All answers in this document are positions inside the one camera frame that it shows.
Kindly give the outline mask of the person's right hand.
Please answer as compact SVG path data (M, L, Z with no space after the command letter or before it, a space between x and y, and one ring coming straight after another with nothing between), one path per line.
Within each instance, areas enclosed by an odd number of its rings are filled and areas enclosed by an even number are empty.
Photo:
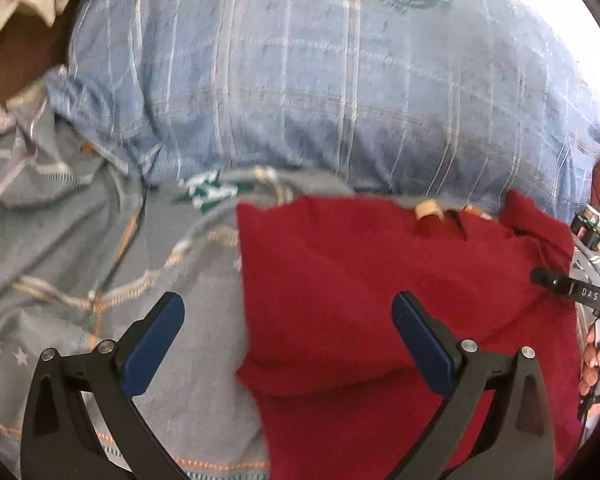
M586 344L583 352L583 367L579 382L581 396L586 396L594 387L600 374L600 349L595 347L592 340Z

